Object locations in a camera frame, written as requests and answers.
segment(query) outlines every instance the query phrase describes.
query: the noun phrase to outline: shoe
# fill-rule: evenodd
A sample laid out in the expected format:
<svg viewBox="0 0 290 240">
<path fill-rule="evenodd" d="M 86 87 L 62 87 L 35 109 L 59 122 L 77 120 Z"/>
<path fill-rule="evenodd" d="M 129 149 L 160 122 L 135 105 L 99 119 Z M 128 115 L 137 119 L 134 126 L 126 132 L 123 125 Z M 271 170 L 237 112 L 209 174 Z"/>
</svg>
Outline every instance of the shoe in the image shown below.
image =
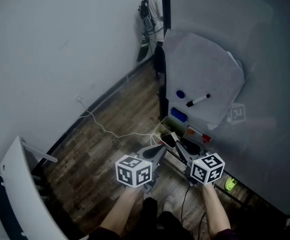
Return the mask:
<svg viewBox="0 0 290 240">
<path fill-rule="evenodd" d="M 149 192 L 148 194 L 146 194 L 147 189 L 144 188 L 144 193 L 143 193 L 143 200 L 145 200 L 146 198 L 153 198 L 153 195 L 151 192 Z"/>
<path fill-rule="evenodd" d="M 172 205 L 173 201 L 174 198 L 169 195 L 163 202 L 162 211 L 173 213 L 173 205 Z"/>
<path fill-rule="evenodd" d="M 236 184 L 237 184 L 237 180 L 232 177 L 229 177 L 225 182 L 225 189 L 227 191 L 231 191 L 235 187 Z"/>
</svg>

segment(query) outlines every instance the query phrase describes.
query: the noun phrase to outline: backpack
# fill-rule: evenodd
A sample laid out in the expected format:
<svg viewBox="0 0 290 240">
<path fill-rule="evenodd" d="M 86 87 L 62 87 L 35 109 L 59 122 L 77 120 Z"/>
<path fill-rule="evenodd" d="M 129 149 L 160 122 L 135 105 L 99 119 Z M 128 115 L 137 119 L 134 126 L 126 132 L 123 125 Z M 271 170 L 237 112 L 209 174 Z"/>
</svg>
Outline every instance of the backpack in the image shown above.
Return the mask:
<svg viewBox="0 0 290 240">
<path fill-rule="evenodd" d="M 151 11 L 150 11 L 150 7 L 149 7 L 149 0 L 142 0 L 140 3 L 138 11 L 139 11 L 139 16 L 140 16 L 142 23 L 143 23 L 144 30 L 147 33 L 153 32 L 152 34 L 154 34 L 155 33 L 154 32 L 155 23 L 154 23 L 152 16 L 151 16 Z"/>
</svg>

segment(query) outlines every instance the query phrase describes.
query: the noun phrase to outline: baseboard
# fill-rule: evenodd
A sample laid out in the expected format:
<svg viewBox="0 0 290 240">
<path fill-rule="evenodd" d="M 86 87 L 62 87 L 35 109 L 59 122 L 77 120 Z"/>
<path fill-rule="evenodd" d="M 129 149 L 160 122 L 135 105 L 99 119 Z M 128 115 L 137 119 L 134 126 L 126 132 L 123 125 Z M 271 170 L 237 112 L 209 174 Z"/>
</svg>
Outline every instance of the baseboard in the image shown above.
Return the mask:
<svg viewBox="0 0 290 240">
<path fill-rule="evenodd" d="M 131 72 L 129 72 L 127 75 L 125 75 L 122 79 L 120 79 L 117 83 L 115 83 L 111 88 L 108 89 L 102 96 L 100 96 L 92 105 L 88 107 L 88 111 L 93 111 L 97 106 L 99 106 L 102 102 L 104 102 L 108 97 L 110 97 L 118 88 L 120 88 L 126 81 L 127 78 L 131 78 L 137 71 L 139 71 L 141 68 L 143 68 L 146 64 L 150 63 L 153 60 L 153 57 L 151 56 L 141 64 L 139 64 L 135 69 L 133 69 Z M 88 113 L 85 111 L 80 116 L 87 116 Z M 55 142 L 55 144 L 47 151 L 48 155 L 51 155 L 58 146 L 65 140 L 65 138 L 84 120 L 84 118 L 79 118 L 72 124 L 72 126 Z M 37 166 L 32 171 L 32 174 L 35 175 L 35 172 L 38 168 L 42 167 L 42 165 L 45 163 L 46 159 L 42 158 Z"/>
</svg>

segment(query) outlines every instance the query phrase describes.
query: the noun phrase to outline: legs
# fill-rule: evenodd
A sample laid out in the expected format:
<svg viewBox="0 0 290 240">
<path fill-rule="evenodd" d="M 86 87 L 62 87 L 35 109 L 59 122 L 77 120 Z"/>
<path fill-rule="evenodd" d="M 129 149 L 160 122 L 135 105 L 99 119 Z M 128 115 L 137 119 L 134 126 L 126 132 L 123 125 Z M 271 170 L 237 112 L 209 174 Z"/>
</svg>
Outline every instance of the legs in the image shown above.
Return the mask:
<svg viewBox="0 0 290 240">
<path fill-rule="evenodd" d="M 171 239 L 193 240 L 192 234 L 169 211 L 164 211 L 158 218 L 164 230 L 157 230 L 157 210 L 156 200 L 151 197 L 144 200 L 139 221 L 131 233 L 132 239 L 148 240 L 166 236 Z"/>
<path fill-rule="evenodd" d="M 156 71 L 156 77 L 159 73 L 165 74 L 165 54 L 162 48 L 163 42 L 157 42 L 154 56 L 153 56 L 153 66 Z"/>
<path fill-rule="evenodd" d="M 156 223 L 157 201 L 149 197 L 143 202 L 143 209 L 140 212 L 138 223 L 131 235 L 138 239 L 145 239 L 149 236 L 153 236 L 157 231 Z"/>
<path fill-rule="evenodd" d="M 192 234 L 183 228 L 180 221 L 169 211 L 164 211 L 158 218 L 165 234 L 172 239 L 193 240 Z"/>
</svg>

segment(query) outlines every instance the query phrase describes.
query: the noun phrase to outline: white wall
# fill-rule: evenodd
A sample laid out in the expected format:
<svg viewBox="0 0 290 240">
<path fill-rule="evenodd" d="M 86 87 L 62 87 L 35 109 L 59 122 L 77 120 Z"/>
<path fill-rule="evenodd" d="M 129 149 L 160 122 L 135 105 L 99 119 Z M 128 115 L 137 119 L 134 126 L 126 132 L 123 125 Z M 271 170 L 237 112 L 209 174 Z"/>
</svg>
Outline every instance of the white wall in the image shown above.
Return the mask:
<svg viewBox="0 0 290 240">
<path fill-rule="evenodd" d="M 290 215 L 290 0 L 171 0 L 171 28 L 243 63 L 246 121 L 207 133 L 225 169 Z"/>
<path fill-rule="evenodd" d="M 89 106 L 136 67 L 140 2 L 0 0 L 0 162 L 16 135 L 48 151 L 77 94 Z"/>
</svg>

